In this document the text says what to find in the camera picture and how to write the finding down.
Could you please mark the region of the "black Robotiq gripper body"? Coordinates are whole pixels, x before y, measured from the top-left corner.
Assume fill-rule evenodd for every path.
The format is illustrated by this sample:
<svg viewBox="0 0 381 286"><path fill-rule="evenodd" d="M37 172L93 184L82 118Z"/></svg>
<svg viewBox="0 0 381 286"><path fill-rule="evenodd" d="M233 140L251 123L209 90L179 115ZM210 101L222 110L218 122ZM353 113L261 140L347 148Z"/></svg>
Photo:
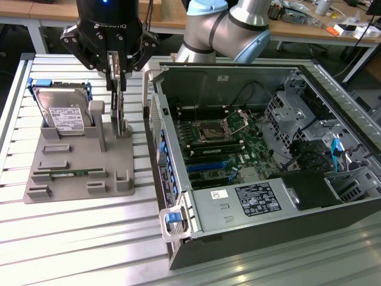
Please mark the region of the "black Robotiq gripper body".
<svg viewBox="0 0 381 286"><path fill-rule="evenodd" d="M77 1L79 19L77 28L94 47L101 47L98 37L102 33L107 51L123 49L135 54L140 45L142 25L138 1Z"/></svg>

